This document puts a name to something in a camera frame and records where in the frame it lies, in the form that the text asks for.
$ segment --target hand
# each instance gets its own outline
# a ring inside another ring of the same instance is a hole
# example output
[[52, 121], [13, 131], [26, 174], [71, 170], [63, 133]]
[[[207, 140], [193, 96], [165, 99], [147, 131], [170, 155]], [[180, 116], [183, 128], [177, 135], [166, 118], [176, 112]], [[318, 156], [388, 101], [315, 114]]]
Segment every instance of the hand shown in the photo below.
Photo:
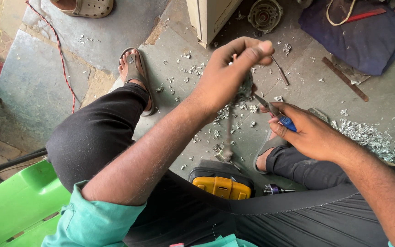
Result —
[[[338, 163], [360, 146], [350, 138], [333, 129], [307, 110], [283, 102], [273, 102], [280, 112], [290, 117], [297, 132], [288, 130], [276, 117], [269, 120], [269, 127], [277, 135], [290, 142], [300, 153], [315, 160]], [[268, 112], [262, 105], [262, 113]]]
[[[215, 50], [195, 90], [188, 98], [202, 111], [214, 115], [236, 95], [247, 72], [255, 64], [269, 65], [274, 53], [270, 41], [240, 37]], [[228, 65], [234, 54], [240, 54]]]

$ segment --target flip-flop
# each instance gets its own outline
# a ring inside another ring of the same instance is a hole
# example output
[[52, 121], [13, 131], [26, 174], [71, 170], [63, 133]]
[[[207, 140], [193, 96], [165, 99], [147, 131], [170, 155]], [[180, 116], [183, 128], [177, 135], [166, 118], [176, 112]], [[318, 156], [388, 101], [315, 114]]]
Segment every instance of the flip-flop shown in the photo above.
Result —
[[275, 148], [281, 145], [286, 145], [288, 143], [288, 141], [284, 140], [283, 138], [276, 136], [272, 139], [269, 140], [269, 137], [271, 136], [272, 131], [268, 130], [268, 133], [265, 136], [265, 140], [263, 140], [263, 144], [261, 149], [259, 150], [259, 152], [257, 153], [257, 155], [254, 158], [254, 163], [252, 164], [255, 171], [257, 171], [260, 174], [267, 174], [269, 172], [267, 171], [262, 171], [257, 167], [257, 159], [259, 158], [260, 155], [262, 155], [264, 152], [268, 151], [271, 148]]
[[88, 18], [102, 18], [111, 13], [114, 0], [75, 0], [76, 5], [73, 10], [61, 10], [71, 16], [83, 16]]
[[144, 58], [143, 58], [143, 53], [140, 52], [135, 47], [129, 47], [123, 51], [123, 53], [120, 56], [120, 59], [123, 58], [124, 53], [126, 53], [127, 51], [130, 52], [133, 49], [137, 50], [138, 53], [140, 54], [140, 63], [141, 63], [141, 67], [143, 68], [144, 75], [141, 75], [140, 71], [138, 71], [138, 69], [136, 68], [136, 60], [135, 60], [136, 56], [135, 56], [135, 54], [131, 53], [129, 56], [126, 57], [127, 75], [126, 75], [126, 81], [124, 81], [124, 84], [128, 83], [132, 79], [137, 79], [145, 85], [147, 92], [149, 93], [150, 102], [152, 103], [152, 106], [151, 106], [150, 110], [148, 110], [146, 113], [143, 112], [143, 114], [141, 114], [141, 116], [150, 116], [155, 112], [155, 105], [153, 104], [153, 97], [152, 97], [152, 93], [150, 92], [150, 84], [149, 84], [148, 80], [146, 79], [147, 78], [147, 70], [146, 70], [146, 64], [145, 64]]

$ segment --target screwdriver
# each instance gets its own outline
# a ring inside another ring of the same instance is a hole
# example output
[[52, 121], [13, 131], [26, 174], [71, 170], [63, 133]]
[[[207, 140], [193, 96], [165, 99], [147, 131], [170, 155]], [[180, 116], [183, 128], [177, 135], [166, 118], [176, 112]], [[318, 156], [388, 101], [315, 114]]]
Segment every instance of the screwdriver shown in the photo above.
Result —
[[288, 85], [289, 85], [289, 82], [288, 82], [288, 79], [286, 78], [286, 76], [284, 75], [283, 70], [282, 70], [281, 67], [278, 65], [277, 61], [274, 59], [274, 57], [273, 57], [272, 55], [271, 55], [271, 57], [272, 57], [272, 60], [274, 60], [275, 65], [277, 65], [278, 72], [280, 72], [280, 75], [281, 75], [281, 77], [282, 77], [282, 79], [283, 79], [283, 81], [284, 81], [284, 84], [286, 84], [286, 86], [288, 86]]
[[278, 120], [284, 125], [286, 128], [290, 129], [293, 132], [297, 132], [297, 128], [295, 124], [292, 122], [292, 119], [288, 118], [287, 116], [281, 114], [281, 112], [275, 107], [271, 102], [267, 102], [263, 98], [259, 97], [256, 93], [254, 93], [255, 98], [258, 99], [261, 105], [263, 105], [272, 116], [277, 117]]

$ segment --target black pants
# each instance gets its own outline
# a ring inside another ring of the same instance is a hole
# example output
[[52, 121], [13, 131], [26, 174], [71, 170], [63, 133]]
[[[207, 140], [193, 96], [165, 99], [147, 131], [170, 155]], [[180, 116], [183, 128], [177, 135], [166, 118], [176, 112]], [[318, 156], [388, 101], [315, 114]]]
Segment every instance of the black pants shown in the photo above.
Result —
[[[128, 83], [56, 127], [47, 143], [48, 160], [70, 192], [74, 183], [91, 179], [134, 143], [131, 137], [147, 101], [147, 92]], [[338, 165], [279, 146], [266, 168], [311, 191], [226, 200], [168, 171], [124, 242], [190, 246], [235, 233], [260, 247], [387, 246], [376, 216]]]

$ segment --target black and yellow toolbox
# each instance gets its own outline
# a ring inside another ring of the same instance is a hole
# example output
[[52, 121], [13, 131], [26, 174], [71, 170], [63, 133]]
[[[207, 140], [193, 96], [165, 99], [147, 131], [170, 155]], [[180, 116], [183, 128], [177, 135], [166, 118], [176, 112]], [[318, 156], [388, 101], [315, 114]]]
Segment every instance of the black and yellow toolbox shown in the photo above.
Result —
[[188, 175], [195, 186], [213, 195], [233, 200], [254, 197], [254, 182], [241, 174], [230, 163], [213, 160], [201, 160]]

